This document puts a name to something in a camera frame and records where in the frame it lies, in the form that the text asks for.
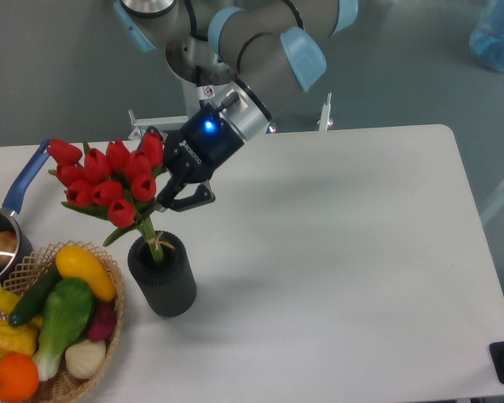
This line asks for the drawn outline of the black robotic gripper body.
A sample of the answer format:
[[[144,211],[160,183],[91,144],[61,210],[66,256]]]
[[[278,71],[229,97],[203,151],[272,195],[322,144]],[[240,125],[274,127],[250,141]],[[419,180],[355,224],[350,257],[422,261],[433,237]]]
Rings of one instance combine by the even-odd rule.
[[[181,185],[211,179],[213,172],[244,145],[244,141],[206,104],[165,141],[165,167]]]

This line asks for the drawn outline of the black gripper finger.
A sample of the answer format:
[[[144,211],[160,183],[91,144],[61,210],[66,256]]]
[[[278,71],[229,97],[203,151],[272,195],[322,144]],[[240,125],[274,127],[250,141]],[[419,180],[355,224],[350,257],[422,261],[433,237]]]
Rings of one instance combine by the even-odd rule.
[[[168,133],[167,132],[164,132],[164,131],[160,131],[157,127],[155,126],[149,126],[146,130],[145,130],[145,133],[144,133],[144,136],[147,137],[148,135],[157,135],[158,138],[160,139],[161,143],[162,144],[165,144],[166,143],[166,140],[167,140],[167,137],[168,137]]]
[[[179,198],[178,196],[188,186],[189,184],[185,183],[181,177],[173,175],[155,198],[154,209],[158,212],[166,210],[184,212],[216,200],[209,180],[195,183],[196,188],[191,195]]]

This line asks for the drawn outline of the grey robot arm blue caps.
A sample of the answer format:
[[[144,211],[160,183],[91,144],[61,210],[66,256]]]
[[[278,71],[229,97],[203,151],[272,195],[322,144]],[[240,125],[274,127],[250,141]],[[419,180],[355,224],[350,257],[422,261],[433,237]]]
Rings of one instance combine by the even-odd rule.
[[[280,1],[254,12],[199,13],[190,1],[184,6],[190,29],[207,26],[209,47],[235,76],[166,138],[171,178],[144,217],[213,202],[214,171],[309,91],[327,68],[318,41],[349,27],[359,9],[356,1]]]

